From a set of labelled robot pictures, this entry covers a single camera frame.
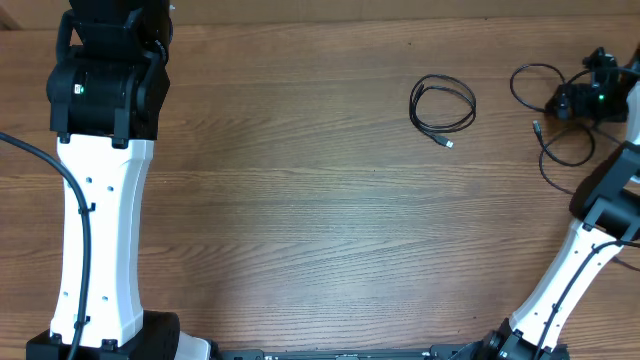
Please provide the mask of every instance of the black and white robotic arm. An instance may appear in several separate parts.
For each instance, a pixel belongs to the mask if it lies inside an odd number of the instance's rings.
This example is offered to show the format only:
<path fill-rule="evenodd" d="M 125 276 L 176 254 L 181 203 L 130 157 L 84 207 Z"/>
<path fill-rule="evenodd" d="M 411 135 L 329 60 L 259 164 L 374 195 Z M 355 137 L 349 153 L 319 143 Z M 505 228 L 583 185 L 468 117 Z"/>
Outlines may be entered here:
<path fill-rule="evenodd" d="M 143 310 L 138 293 L 142 194 L 153 159 L 158 115 L 169 89 L 165 70 L 172 36 L 169 3 L 70 3 L 73 10 L 62 18 L 58 64 L 47 94 L 58 155 L 91 209 L 87 316 L 78 358 L 226 359 L 230 355 L 217 352 L 211 341 L 181 332 L 175 314 Z M 73 29 L 82 46 L 69 46 Z M 634 79 L 627 86 L 627 142 L 576 191 L 570 206 L 574 220 L 565 242 L 533 294 L 482 342 L 449 346 L 447 355 L 447 351 L 439 355 L 436 350 L 444 348 L 434 346 L 422 352 L 421 359 L 568 359 L 557 346 L 564 323 L 605 264 L 637 238 L 640 226 L 640 198 L 624 190 L 627 181 L 640 173 L 640 85 Z M 29 360 L 64 358 L 77 331 L 83 228 L 76 195 L 68 185 L 65 182 L 58 304 L 50 329 L 27 344 Z M 251 360 L 280 360 L 276 355 L 248 353 Z M 295 358 L 292 353 L 287 356 Z M 357 359 L 357 355 L 342 357 Z"/>

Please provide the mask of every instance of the wooden table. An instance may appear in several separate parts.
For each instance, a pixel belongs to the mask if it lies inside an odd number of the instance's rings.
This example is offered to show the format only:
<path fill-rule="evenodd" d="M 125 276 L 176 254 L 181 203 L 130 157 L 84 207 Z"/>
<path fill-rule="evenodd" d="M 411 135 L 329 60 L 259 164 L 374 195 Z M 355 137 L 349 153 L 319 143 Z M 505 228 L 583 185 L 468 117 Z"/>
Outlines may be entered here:
<path fill-rule="evenodd" d="M 571 75 L 597 46 L 626 63 L 638 28 L 619 16 L 176 29 L 142 209 L 143 306 L 225 349 L 482 338 L 529 296 L 570 221 L 569 197 L 538 173 L 531 121 L 543 119 L 511 97 L 509 76 L 527 62 Z M 50 153 L 55 36 L 0 33 L 0 131 Z M 407 118 L 427 73 L 478 97 L 453 150 Z M 538 104 L 556 84 L 544 71 L 517 82 Z M 434 94 L 420 111 L 444 123 L 468 110 Z M 588 165 L 549 174 L 575 187 L 613 149 L 598 140 Z M 576 135 L 557 152 L 578 159 L 586 144 Z M 0 357 L 17 359 L 55 309 L 62 181 L 6 145 L 0 169 Z M 640 358 L 639 276 L 602 271 L 562 334 L 576 359 Z"/>

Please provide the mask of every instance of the wooden tabletop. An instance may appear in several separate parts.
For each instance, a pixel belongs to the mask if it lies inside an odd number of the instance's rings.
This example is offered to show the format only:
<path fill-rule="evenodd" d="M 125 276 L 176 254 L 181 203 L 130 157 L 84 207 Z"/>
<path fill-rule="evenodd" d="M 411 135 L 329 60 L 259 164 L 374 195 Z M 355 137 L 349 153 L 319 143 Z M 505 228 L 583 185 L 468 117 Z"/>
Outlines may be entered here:
<path fill-rule="evenodd" d="M 529 296 L 564 239 L 569 197 L 540 177 L 544 134 L 509 77 L 566 75 L 604 46 L 626 63 L 640 17 L 501 18 L 176 29 L 142 206 L 146 309 L 224 349 L 424 348 L 481 339 Z M 0 131 L 55 152 L 45 84 L 56 33 L 0 33 Z M 478 119 L 436 145 L 408 120 L 428 73 L 467 83 Z M 518 91 L 544 104 L 558 80 Z M 427 94 L 446 123 L 463 102 Z M 607 131 L 623 136 L 620 125 Z M 548 163 L 575 187 L 594 160 Z M 584 134 L 558 156 L 579 160 Z M 0 357 L 24 357 L 59 291 L 62 180 L 0 145 Z M 620 256 L 640 264 L 640 253 Z M 640 358 L 640 274 L 609 264 L 563 333 L 575 359 Z"/>

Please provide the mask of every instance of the wood surface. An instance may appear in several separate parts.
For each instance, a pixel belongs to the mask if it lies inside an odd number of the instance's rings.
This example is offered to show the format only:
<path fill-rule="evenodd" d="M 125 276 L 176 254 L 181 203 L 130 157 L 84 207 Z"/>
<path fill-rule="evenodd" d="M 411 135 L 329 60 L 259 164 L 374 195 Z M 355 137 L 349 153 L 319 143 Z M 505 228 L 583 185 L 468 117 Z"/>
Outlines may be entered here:
<path fill-rule="evenodd" d="M 640 0 L 173 0 L 176 25 L 640 14 Z M 57 29 L 69 0 L 0 0 L 11 29 Z"/>
<path fill-rule="evenodd" d="M 565 74 L 597 46 L 626 62 L 638 16 L 180 27 L 171 89 L 142 206 L 139 280 L 146 309 L 223 349 L 424 348 L 496 328 L 529 296 L 564 239 L 569 197 L 538 173 L 560 129 L 518 104 L 521 64 Z M 53 31 L 0 34 L 0 131 L 50 153 L 45 83 Z M 407 118 L 414 82 L 466 82 L 478 119 L 448 150 Z M 558 80 L 524 73 L 543 104 Z M 467 111 L 428 95 L 420 114 Z M 622 126 L 605 129 L 621 136 Z M 579 159 L 586 138 L 562 141 Z M 547 165 L 575 187 L 593 161 Z M 62 180 L 0 145 L 0 358 L 19 359 L 48 327 L 62 259 Z M 640 252 L 621 258 L 640 264 Z M 570 317 L 575 359 L 640 358 L 640 274 L 609 264 Z"/>

